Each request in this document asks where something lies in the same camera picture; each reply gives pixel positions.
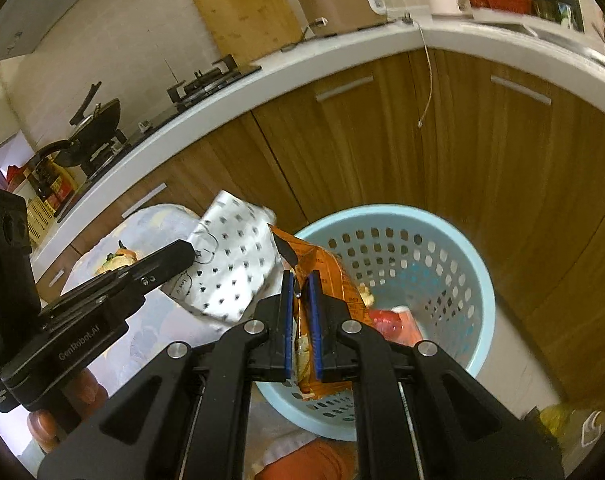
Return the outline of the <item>left hand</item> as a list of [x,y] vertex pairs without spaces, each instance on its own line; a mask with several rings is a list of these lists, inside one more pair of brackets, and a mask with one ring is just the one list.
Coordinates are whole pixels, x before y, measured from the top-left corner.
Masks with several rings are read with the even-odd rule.
[[60,441],[101,408],[108,392],[87,368],[60,390],[43,410],[30,412],[28,429],[45,454],[51,453]]

